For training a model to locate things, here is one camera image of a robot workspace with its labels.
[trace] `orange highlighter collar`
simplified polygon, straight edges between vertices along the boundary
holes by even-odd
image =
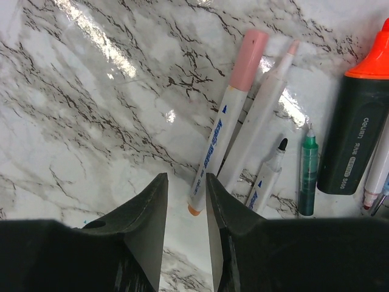
[[[389,18],[377,34],[367,57],[345,75],[353,78],[389,80]]]

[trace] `marble surface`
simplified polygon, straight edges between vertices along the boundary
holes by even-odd
[[[322,145],[340,76],[389,17],[387,0],[2,0],[0,8],[0,219],[80,227],[167,172],[161,291],[212,290],[206,214],[191,217],[186,202],[244,32],[255,27],[270,40],[240,122],[262,73],[301,40],[234,191],[247,198],[285,136],[265,215],[294,218],[306,126]],[[315,216],[359,216],[361,196],[361,188],[317,192]]]

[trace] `black plastic part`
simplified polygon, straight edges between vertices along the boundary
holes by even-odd
[[[158,291],[167,193],[162,173],[83,229],[0,221],[0,291]]]
[[[284,138],[284,139],[282,139],[282,141],[281,141],[281,143],[280,143],[280,146],[278,146],[278,149],[280,149],[280,150],[282,150],[282,151],[285,151],[286,146],[287,146],[287,139]]]
[[[207,174],[215,291],[389,291],[389,224],[265,220]]]
[[[389,111],[389,80],[343,77],[321,158],[317,188],[352,195]]]

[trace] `green pen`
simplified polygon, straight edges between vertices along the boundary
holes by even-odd
[[[311,216],[314,213],[317,179],[318,145],[314,130],[309,128],[301,149],[300,193],[298,195],[298,213]]]

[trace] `black marker tip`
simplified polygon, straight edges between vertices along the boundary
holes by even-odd
[[[280,149],[280,150],[282,150],[282,151],[285,151],[286,146],[287,146],[287,139],[284,138],[284,139],[282,139],[282,141],[281,141],[281,143],[280,143],[280,146],[278,146],[278,149]]]

